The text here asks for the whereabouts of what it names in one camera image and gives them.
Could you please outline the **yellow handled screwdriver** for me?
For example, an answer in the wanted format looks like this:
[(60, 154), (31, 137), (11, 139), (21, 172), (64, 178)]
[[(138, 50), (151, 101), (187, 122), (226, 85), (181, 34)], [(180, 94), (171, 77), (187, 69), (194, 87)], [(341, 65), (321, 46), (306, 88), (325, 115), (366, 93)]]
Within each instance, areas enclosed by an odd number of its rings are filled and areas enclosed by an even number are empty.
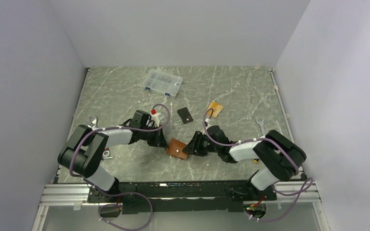
[(104, 150), (103, 154), (102, 154), (102, 158), (103, 159), (110, 159), (110, 158), (113, 158), (113, 157), (111, 156), (111, 153), (110, 153), (109, 150)]

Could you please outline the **orange credit card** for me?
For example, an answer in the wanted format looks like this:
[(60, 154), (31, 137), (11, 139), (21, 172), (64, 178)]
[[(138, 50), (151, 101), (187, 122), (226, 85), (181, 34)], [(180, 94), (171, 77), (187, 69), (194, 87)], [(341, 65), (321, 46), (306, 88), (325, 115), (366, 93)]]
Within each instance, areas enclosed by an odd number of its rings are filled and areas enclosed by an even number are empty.
[(211, 117), (214, 117), (216, 118), (220, 113), (221, 111), (223, 110), (224, 106), (215, 102), (215, 101), (212, 101), (209, 106), (208, 106), (208, 117), (211, 118)]

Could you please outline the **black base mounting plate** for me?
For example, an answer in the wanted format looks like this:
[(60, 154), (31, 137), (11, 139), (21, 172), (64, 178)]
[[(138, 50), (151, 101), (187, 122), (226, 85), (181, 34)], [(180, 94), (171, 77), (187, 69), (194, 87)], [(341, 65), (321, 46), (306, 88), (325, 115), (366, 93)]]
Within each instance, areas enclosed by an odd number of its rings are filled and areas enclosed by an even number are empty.
[(242, 212), (248, 203), (275, 201), (271, 187), (259, 191), (246, 180), (120, 182), (120, 202), (124, 215), (148, 212), (226, 210)]

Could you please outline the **red adjustable wrench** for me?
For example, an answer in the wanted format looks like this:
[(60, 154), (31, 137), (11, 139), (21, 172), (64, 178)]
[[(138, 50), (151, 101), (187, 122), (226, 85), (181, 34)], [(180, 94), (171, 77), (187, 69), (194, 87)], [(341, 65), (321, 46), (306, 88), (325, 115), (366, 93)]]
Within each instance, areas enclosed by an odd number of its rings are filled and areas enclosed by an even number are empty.
[(98, 118), (96, 116), (89, 116), (87, 118), (87, 126), (92, 129), (98, 129)]

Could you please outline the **black credit card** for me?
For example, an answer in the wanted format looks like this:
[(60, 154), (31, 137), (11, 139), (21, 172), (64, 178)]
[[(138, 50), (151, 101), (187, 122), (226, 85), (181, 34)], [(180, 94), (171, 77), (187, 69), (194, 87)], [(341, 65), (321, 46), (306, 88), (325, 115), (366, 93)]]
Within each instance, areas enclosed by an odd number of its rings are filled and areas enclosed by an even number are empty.
[(182, 121), (183, 124), (188, 124), (190, 122), (193, 122), (193, 117), (190, 114), (190, 111), (187, 107), (178, 109), (177, 114), (181, 118), (181, 121)]

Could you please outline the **aluminium frame rail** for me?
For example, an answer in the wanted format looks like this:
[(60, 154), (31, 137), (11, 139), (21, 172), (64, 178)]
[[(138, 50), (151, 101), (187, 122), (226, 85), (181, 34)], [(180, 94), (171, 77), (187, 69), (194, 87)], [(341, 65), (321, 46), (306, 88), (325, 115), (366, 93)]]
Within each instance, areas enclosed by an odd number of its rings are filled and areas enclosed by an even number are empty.
[(38, 211), (33, 224), (33, 231), (43, 230), (49, 208), (52, 206), (71, 207), (74, 211), (87, 205), (88, 184), (47, 184), (44, 187)]

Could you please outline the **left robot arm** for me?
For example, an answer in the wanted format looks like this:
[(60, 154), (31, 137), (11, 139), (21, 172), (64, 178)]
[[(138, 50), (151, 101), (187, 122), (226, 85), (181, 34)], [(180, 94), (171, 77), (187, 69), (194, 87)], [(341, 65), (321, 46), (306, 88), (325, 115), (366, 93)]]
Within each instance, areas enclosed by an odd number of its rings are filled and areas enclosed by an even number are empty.
[(60, 151), (57, 162), (73, 177), (81, 177), (100, 190), (107, 202), (115, 201), (120, 193), (119, 180), (101, 167), (106, 148), (146, 141), (148, 146), (167, 148), (163, 125), (156, 111), (151, 114), (137, 110), (131, 119), (109, 128), (79, 125)]

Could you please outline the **brown leather card holder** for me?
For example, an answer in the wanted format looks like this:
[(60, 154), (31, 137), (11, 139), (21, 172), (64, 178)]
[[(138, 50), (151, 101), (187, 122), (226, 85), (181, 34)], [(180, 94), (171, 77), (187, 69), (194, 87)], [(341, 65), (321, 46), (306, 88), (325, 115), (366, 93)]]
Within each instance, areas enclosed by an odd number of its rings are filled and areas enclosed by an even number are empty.
[(188, 153), (184, 153), (183, 149), (186, 147), (186, 144), (171, 138), (169, 141), (168, 149), (166, 150), (167, 155), (175, 158), (179, 158), (182, 160), (186, 160), (188, 158)]

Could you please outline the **silver open-end wrench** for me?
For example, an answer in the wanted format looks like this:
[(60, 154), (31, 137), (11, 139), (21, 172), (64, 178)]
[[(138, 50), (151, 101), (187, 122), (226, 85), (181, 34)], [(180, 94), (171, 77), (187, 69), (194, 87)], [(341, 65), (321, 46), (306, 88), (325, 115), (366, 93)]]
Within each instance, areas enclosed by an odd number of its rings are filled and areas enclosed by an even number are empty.
[(265, 136), (266, 135), (266, 130), (264, 128), (264, 120), (261, 119), (261, 118), (257, 118), (256, 123), (259, 125), (262, 135)]

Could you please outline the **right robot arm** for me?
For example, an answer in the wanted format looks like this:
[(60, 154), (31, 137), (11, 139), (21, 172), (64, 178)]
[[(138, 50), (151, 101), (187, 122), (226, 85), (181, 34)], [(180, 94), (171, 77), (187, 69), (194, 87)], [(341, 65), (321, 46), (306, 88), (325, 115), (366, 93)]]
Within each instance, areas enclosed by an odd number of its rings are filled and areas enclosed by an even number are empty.
[(307, 159), (301, 148), (276, 130), (252, 140), (232, 141), (218, 125), (195, 132), (182, 151), (196, 156), (217, 153), (222, 161), (231, 164), (242, 160), (262, 161), (264, 168), (253, 173), (246, 182), (246, 193), (252, 200), (263, 196), (274, 183), (289, 181)]

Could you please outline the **clear plastic screw box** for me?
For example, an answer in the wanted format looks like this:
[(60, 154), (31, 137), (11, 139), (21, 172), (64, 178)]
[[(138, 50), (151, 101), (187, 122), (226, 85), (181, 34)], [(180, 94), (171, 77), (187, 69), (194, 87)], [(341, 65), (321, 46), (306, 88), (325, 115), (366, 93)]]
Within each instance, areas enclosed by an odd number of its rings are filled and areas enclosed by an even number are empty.
[(141, 87), (151, 93), (175, 98), (183, 83), (183, 78), (160, 70), (151, 69)]

